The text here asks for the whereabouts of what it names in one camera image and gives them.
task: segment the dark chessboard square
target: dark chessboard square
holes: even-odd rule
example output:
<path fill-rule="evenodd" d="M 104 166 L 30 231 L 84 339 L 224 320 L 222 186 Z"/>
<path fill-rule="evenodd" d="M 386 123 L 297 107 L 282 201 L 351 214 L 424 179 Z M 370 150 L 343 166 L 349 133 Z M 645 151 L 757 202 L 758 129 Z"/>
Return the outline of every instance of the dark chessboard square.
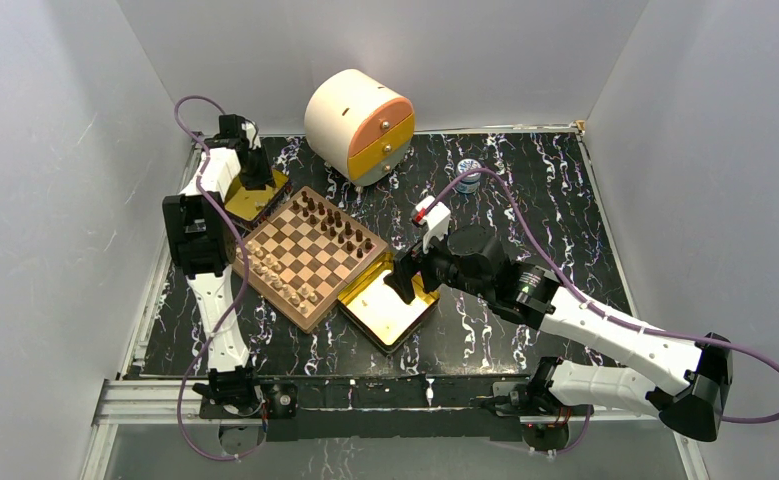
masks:
<path fill-rule="evenodd" d="M 313 275 L 307 280 L 307 283 L 312 288 L 318 288 L 318 286 L 321 285 L 321 282 L 323 282 L 323 280 L 318 275 Z"/>
<path fill-rule="evenodd" d="M 342 265 L 348 267 L 348 270 L 353 270 L 357 266 L 357 260 L 354 257 L 348 257 L 342 261 Z"/>
<path fill-rule="evenodd" d="M 342 279 L 339 278 L 339 276 L 335 273 L 331 273 L 330 276 L 324 279 L 324 281 L 327 282 L 327 284 L 331 287 L 335 287 L 336 285 L 339 285 L 339 282 L 341 282 Z"/>

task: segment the metal frame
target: metal frame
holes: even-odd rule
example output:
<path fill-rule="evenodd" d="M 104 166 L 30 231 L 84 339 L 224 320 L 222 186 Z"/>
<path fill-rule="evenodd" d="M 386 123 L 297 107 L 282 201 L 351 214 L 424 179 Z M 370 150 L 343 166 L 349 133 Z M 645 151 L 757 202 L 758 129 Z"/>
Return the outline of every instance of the metal frame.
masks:
<path fill-rule="evenodd" d="M 616 248 L 615 240 L 609 229 L 609 221 L 604 210 L 600 192 L 597 188 L 597 180 L 592 169 L 592 161 L 583 140 L 583 131 L 577 128 L 576 123 L 571 125 L 505 125 L 483 128 L 452 129 L 420 131 L 417 133 L 428 134 L 463 134 L 463 133 L 512 133 L 512 132 L 564 132 L 576 133 L 581 156 L 589 175 L 590 184 L 595 192 L 596 204 L 601 213 L 601 219 L 607 232 L 613 257 L 616 262 L 622 285 L 634 316 L 637 316 L 630 288 L 627 283 L 624 269 Z M 181 184 L 185 184 L 192 172 L 195 171 L 200 159 L 200 149 L 192 148 L 187 160 L 186 171 Z M 144 359 L 148 346 L 150 333 L 153 329 L 153 321 L 157 313 L 157 302 L 160 292 L 167 277 L 169 268 L 169 252 L 167 242 L 163 240 L 163 248 L 152 270 L 151 288 L 147 293 L 145 307 L 134 329 L 132 340 L 122 363 L 120 375 L 139 360 Z M 115 380 L 104 383 L 104 388 L 98 402 L 95 413 L 92 433 L 86 462 L 81 473 L 81 480 L 101 480 L 106 475 L 109 459 L 112 454 L 119 425 L 125 424 L 174 424 L 177 422 L 177 395 L 180 380 Z M 213 424 L 213 425 L 251 425 L 259 426 L 261 422 L 256 419 L 234 420 L 205 420 L 197 415 L 200 411 L 200 396 L 187 389 L 183 399 L 183 422 L 188 424 Z M 630 412 L 608 410 L 599 408 L 593 415 L 593 421 L 657 421 L 650 416 L 634 415 Z M 522 423 L 551 423 L 548 417 L 520 417 Z M 572 418 L 572 422 L 582 422 L 582 418 Z M 681 461 L 690 480 L 707 480 L 709 475 L 698 448 L 697 442 L 691 441 L 677 433 L 675 442 Z"/>

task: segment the chessboard square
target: chessboard square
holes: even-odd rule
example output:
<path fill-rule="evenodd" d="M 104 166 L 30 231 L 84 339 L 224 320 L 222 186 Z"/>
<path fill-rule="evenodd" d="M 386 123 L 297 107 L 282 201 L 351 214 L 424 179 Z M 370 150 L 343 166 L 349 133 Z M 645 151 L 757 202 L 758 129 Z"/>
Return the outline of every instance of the chessboard square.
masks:
<path fill-rule="evenodd" d="M 322 280 L 318 275 L 313 275 L 307 279 L 307 284 L 309 284 L 309 286 L 312 288 L 317 288 L 322 283 L 324 283 L 324 280 Z"/>
<path fill-rule="evenodd" d="M 336 285 L 339 285 L 339 282 L 341 282 L 342 279 L 339 278 L 339 276 L 335 273 L 331 273 L 327 278 L 324 279 L 324 281 L 331 287 L 335 287 Z"/>
<path fill-rule="evenodd" d="M 342 260 L 342 265 L 348 267 L 348 270 L 353 270 L 357 266 L 357 260 L 354 257 L 348 257 Z"/>
<path fill-rule="evenodd" d="M 315 271 L 315 275 L 318 278 L 321 278 L 322 280 L 330 276 L 331 273 L 333 272 L 331 272 L 330 269 L 325 267 L 324 265 L 322 265 L 321 267 L 318 268 L 318 270 Z"/>
<path fill-rule="evenodd" d="M 286 252 L 283 254 L 282 257 L 280 257 L 280 263 L 283 265 L 286 265 L 287 267 L 292 264 L 292 262 L 295 261 L 295 256 L 292 255 L 290 252 Z"/>
<path fill-rule="evenodd" d="M 330 294 L 333 293 L 333 287 L 331 287 L 327 283 L 322 283 L 321 285 L 315 288 L 315 291 L 322 297 L 329 297 Z"/>

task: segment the tabletop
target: tabletop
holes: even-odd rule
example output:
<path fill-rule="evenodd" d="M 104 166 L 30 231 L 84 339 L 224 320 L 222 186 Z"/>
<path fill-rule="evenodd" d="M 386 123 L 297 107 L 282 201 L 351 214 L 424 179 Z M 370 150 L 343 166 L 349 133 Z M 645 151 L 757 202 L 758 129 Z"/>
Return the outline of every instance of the tabletop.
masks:
<path fill-rule="evenodd" d="M 515 220 L 520 213 L 578 288 L 629 313 L 576 133 L 417 134 L 395 171 L 362 193 L 326 167 L 304 137 L 267 137 L 263 146 L 274 168 L 289 175 L 295 191 L 309 186 L 323 194 L 396 252 L 420 234 L 409 221 L 414 205 L 441 191 L 455 177 L 459 160 L 476 159 L 507 181 L 521 212 L 510 208 L 496 182 L 484 178 L 475 194 L 447 197 L 452 228 L 489 225 L 508 255 L 542 264 Z M 234 292 L 240 282 L 234 275 Z M 436 311 L 391 355 L 374 346 L 338 307 L 311 334 L 303 333 L 253 290 L 237 312 L 259 375 L 521 374 L 532 373 L 543 356 L 604 362 L 582 345 L 498 319 L 471 295 L 444 286 L 440 295 Z M 156 306 L 144 362 L 136 373 L 182 375 L 203 341 L 197 305 L 185 277 L 172 266 Z M 193 375 L 204 375 L 205 364 L 200 362 Z"/>

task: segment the table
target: table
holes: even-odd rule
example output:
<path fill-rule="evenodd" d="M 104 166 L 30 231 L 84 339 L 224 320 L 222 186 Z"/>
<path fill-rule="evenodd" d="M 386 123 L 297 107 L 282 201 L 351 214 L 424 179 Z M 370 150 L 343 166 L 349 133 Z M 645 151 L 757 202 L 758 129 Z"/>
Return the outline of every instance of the table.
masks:
<path fill-rule="evenodd" d="M 460 159 L 474 158 L 507 180 L 521 213 L 547 253 L 575 284 L 629 313 L 625 289 L 598 207 L 590 173 L 574 132 L 418 134 L 404 161 L 388 177 L 358 194 L 324 165 L 304 137 L 263 139 L 274 168 L 294 189 L 310 186 L 400 250 L 419 234 L 409 222 L 413 206 L 454 178 Z M 484 179 L 474 195 L 447 198 L 452 226 L 495 228 L 508 255 L 542 263 L 497 185 Z M 233 291 L 241 278 L 234 276 Z M 608 359 L 567 339 L 499 320 L 470 295 L 440 290 L 437 310 L 392 355 L 384 355 L 338 307 L 305 334 L 251 290 L 238 310 L 239 327 L 261 376 L 393 377 L 532 373 L 539 357 L 581 363 Z M 173 377 L 186 370 L 204 341 L 200 315 L 182 275 L 170 268 L 155 312 L 144 362 L 132 377 Z M 206 372 L 204 361 L 194 375 Z"/>

